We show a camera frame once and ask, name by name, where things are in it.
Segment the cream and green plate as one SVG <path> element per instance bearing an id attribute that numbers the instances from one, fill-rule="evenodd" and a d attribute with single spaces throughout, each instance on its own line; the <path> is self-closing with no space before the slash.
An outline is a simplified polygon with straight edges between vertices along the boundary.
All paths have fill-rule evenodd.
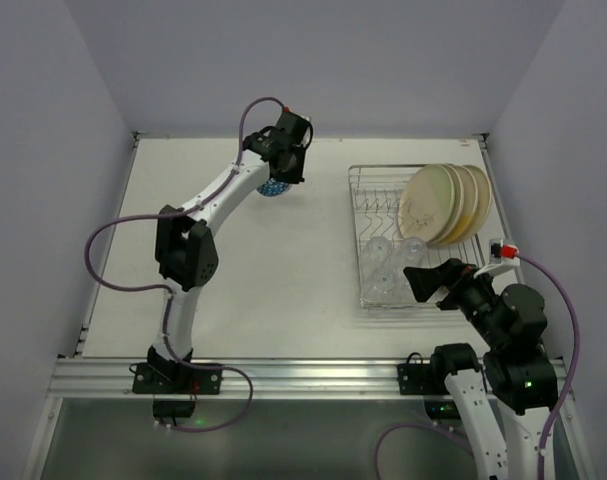
<path id="1" fill-rule="evenodd" d="M 431 242 L 447 225 L 454 203 L 454 182 L 447 169 L 442 165 L 422 167 L 411 176 L 401 194 L 399 233 L 403 238 Z"/>

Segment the cream plate rearmost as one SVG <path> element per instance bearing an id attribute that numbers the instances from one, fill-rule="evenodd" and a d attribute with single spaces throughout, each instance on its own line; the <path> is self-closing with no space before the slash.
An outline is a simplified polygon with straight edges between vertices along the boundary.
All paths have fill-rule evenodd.
<path id="1" fill-rule="evenodd" d="M 466 165 L 466 168 L 476 180 L 478 204 L 470 225 L 463 233 L 462 239 L 464 241 L 471 239 L 482 228 L 487 220 L 493 201 L 491 182 L 484 170 L 474 165 Z"/>

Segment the aluminium mounting rail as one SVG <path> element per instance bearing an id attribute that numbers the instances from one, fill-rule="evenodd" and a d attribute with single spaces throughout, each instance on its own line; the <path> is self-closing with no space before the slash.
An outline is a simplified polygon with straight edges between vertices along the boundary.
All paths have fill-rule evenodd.
<path id="1" fill-rule="evenodd" d="M 59 359 L 52 398 L 133 398 L 134 358 Z M 258 400 L 391 400 L 400 396 L 398 359 L 221 359 L 246 373 Z"/>

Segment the cream and pink plate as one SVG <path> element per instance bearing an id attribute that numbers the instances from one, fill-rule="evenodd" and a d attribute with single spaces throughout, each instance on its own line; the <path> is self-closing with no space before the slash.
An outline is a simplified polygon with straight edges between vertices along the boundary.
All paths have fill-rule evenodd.
<path id="1" fill-rule="evenodd" d="M 431 241 L 432 245 L 439 244 L 444 240 L 450 233 L 452 233 L 460 219 L 464 205 L 464 186 L 458 171 L 451 165 L 445 165 L 444 168 L 450 175 L 454 185 L 454 207 L 449 216 L 449 219 L 445 227 L 439 232 L 439 234 Z"/>

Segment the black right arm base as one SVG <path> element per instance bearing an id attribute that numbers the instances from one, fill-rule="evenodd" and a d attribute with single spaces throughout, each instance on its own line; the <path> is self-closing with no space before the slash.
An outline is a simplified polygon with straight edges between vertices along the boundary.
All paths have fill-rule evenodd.
<path id="1" fill-rule="evenodd" d="M 436 380 L 431 365 L 419 352 L 410 353 L 397 365 L 397 383 L 402 396 L 421 396 L 426 415 L 434 421 L 460 421 L 459 411 L 443 383 Z"/>

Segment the clear glass front left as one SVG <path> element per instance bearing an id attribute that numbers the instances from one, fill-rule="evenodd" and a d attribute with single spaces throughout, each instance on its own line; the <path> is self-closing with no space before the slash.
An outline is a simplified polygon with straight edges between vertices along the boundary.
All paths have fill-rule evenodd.
<path id="1" fill-rule="evenodd" d="M 386 303 L 391 300 L 397 285 L 396 270 L 389 265 L 373 268 L 366 265 L 361 270 L 360 293 L 365 303 Z"/>

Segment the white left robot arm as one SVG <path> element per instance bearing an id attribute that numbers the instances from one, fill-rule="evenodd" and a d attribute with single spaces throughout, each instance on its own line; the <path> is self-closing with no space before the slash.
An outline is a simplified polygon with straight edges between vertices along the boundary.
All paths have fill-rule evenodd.
<path id="1" fill-rule="evenodd" d="M 169 291 L 157 339 L 147 363 L 171 377 L 192 356 L 192 329 L 203 287 L 219 265 L 215 236 L 225 220 L 252 192 L 273 180 L 303 181 L 304 161 L 313 138 L 309 118 L 289 109 L 277 122 L 241 140 L 237 158 L 200 194 L 157 221 L 155 260 Z"/>

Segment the cream and yellow plate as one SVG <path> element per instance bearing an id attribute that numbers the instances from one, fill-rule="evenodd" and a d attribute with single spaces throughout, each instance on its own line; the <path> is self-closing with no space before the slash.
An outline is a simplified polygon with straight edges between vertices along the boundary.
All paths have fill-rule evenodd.
<path id="1" fill-rule="evenodd" d="M 456 243 L 462 239 L 478 209 L 478 186 L 472 172 L 464 166 L 454 166 L 462 182 L 462 211 L 454 229 L 444 238 L 445 244 Z"/>

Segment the clear glass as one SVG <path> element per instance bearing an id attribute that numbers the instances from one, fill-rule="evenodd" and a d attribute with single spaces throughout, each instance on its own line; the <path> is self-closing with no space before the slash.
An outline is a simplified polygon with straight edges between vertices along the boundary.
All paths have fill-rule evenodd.
<path id="1" fill-rule="evenodd" d="M 426 303 L 437 291 L 429 274 L 400 274 L 399 296 L 408 302 Z"/>
<path id="2" fill-rule="evenodd" d="M 365 303 L 386 303 L 391 300 L 397 285 L 396 270 L 389 265 L 373 268 L 366 265 L 361 270 L 360 293 Z"/>
<path id="3" fill-rule="evenodd" d="M 372 269 L 382 265 L 393 251 L 394 246 L 391 240 L 383 236 L 371 237 L 362 250 L 363 266 Z"/>
<path id="4" fill-rule="evenodd" d="M 427 256 L 427 245 L 418 237 L 403 239 L 396 247 L 397 262 L 406 267 L 420 267 Z"/>

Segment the blue patterned bowl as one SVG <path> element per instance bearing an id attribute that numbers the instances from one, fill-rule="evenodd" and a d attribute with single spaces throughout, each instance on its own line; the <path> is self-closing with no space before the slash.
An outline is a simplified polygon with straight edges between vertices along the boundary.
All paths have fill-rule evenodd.
<path id="1" fill-rule="evenodd" d="M 270 178 L 259 186 L 256 191 L 264 197 L 273 198 L 287 193 L 290 188 L 290 184 Z"/>

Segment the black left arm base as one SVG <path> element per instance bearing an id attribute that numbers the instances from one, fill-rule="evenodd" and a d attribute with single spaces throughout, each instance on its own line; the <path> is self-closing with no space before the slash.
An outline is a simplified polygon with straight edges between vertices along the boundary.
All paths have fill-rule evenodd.
<path id="1" fill-rule="evenodd" d="M 175 360 L 161 357 L 153 347 L 148 349 L 145 362 L 131 364 L 132 392 L 153 395 L 152 414 L 155 420 L 172 426 L 178 420 L 190 418 L 201 395 L 218 395 L 222 366 L 217 363 L 198 364 L 192 368 Z"/>

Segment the clear glass front right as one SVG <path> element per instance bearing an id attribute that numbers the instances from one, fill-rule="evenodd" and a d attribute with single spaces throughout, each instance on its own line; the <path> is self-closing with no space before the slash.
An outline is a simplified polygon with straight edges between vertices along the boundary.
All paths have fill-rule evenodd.
<path id="1" fill-rule="evenodd" d="M 399 296 L 408 302 L 426 303 L 437 291 L 429 274 L 400 274 Z"/>

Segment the clear glass back right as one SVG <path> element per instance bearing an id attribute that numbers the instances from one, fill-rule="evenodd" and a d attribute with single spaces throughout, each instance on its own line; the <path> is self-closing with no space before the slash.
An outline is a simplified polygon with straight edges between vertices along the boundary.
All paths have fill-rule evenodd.
<path id="1" fill-rule="evenodd" d="M 397 262 L 406 267 L 420 267 L 427 256 L 427 245 L 418 237 L 403 239 L 396 247 Z"/>

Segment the clear glass back left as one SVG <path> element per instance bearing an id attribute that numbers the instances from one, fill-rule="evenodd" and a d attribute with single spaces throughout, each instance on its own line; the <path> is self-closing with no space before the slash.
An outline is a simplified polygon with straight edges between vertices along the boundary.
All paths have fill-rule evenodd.
<path id="1" fill-rule="evenodd" d="M 371 237 L 362 250 L 363 266 L 372 269 L 382 265 L 393 251 L 394 246 L 391 240 L 383 236 Z"/>

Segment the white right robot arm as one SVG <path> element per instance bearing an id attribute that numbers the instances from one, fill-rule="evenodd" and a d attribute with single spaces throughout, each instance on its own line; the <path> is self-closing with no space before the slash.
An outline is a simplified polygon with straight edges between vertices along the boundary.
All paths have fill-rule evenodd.
<path id="1" fill-rule="evenodd" d="M 449 259 L 434 268 L 407 267 L 415 300 L 446 295 L 441 310 L 458 310 L 488 345 L 478 356 L 466 343 L 434 349 L 430 368 L 453 398 L 481 479 L 553 479 L 553 420 L 559 398 L 555 369 L 541 346 L 545 301 L 534 289 L 510 284 L 495 292 L 496 276 L 516 257 L 478 268 Z"/>

